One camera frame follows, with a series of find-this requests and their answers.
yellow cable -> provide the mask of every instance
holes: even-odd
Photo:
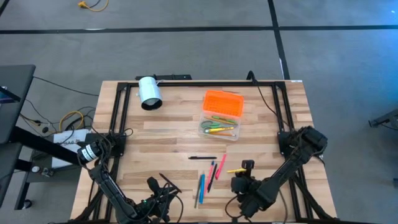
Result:
[[[93,11],[93,12],[101,12],[101,11],[103,11],[104,9],[107,8],[108,4],[109,4],[109,0],[106,0],[105,6],[102,7],[102,9],[92,9],[92,8],[90,8],[90,7],[86,4],[86,2],[84,2],[84,1],[79,2],[78,5],[79,5],[80,7],[85,7],[86,9],[88,9],[88,10],[90,10],[90,11]]]
[[[80,111],[71,111],[71,112],[67,113],[64,117],[61,118],[61,120],[60,120],[60,126],[59,126],[60,131],[62,131],[62,123],[64,122],[64,120],[66,119],[66,117],[69,116],[69,115],[73,115],[73,114],[78,114],[78,115],[80,115],[80,117],[81,117],[80,124],[77,126],[76,129],[79,129],[79,128],[83,125],[83,120],[84,120],[84,118],[85,118],[85,117],[83,116],[83,114],[82,114]]]

gray carpet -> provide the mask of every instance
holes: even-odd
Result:
[[[10,0],[4,29],[92,29],[172,26],[269,26],[267,1],[111,1],[100,13],[78,1]],[[398,24],[394,1],[275,1],[281,26]],[[398,30],[284,31],[291,79],[303,80],[317,129],[329,138],[326,171],[338,216],[357,222],[396,223],[397,132],[371,129],[368,120],[398,105]],[[90,93],[103,80],[137,75],[191,74],[194,79],[281,79],[273,31],[150,34],[0,35],[0,65],[33,63],[35,75]],[[95,106],[96,98],[34,80],[28,94],[48,119]],[[30,105],[22,112],[39,118]],[[23,121],[18,125],[28,129]],[[24,149],[21,157],[28,157]],[[75,181],[32,184],[35,204],[14,211],[23,174],[15,174],[0,209],[1,223],[65,222]]]

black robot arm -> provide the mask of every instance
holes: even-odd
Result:
[[[102,193],[114,207],[118,223],[145,224],[158,223],[160,220],[163,220],[165,223],[169,222],[169,205],[181,190],[161,175],[167,182],[162,188],[159,187],[158,182],[153,177],[148,178],[148,186],[153,191],[153,194],[149,198],[141,200],[140,203],[135,203],[133,200],[127,198],[112,179],[106,166],[106,161],[111,154],[110,152],[119,140],[120,135],[108,134],[105,137],[102,136],[84,145],[77,152],[79,163],[87,169],[90,178],[98,184]],[[95,167],[92,169],[87,168],[86,164],[95,159],[98,159],[95,162]],[[92,206],[87,207],[83,212],[84,214],[79,216],[75,221],[86,220],[86,215],[92,211],[92,208]]]
[[[280,186],[294,177],[299,167],[312,156],[323,153],[327,138],[312,127],[306,127],[291,132],[288,142],[293,151],[271,177],[256,180],[250,176],[250,172],[242,172],[232,178],[231,188],[238,195],[241,214],[245,217],[252,217],[258,210],[264,211],[275,203]],[[245,166],[253,168],[254,161],[243,161],[243,167]]]

teal marker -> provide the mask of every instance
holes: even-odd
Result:
[[[199,203],[203,204],[203,196],[205,195],[205,175],[201,175],[200,197]]]

pink marker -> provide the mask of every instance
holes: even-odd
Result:
[[[223,155],[223,159],[221,160],[220,168],[218,168],[217,173],[216,173],[216,180],[218,180],[218,177],[220,176],[221,169],[223,168],[224,162],[225,162],[226,154]]]
[[[205,195],[206,195],[206,191],[207,188],[209,187],[209,183],[210,183],[210,179],[211,179],[211,174],[213,173],[213,168],[214,168],[214,161],[211,162],[211,167],[210,167],[210,171],[209,171],[209,176],[207,177],[207,181],[206,181],[206,185],[205,185]]]

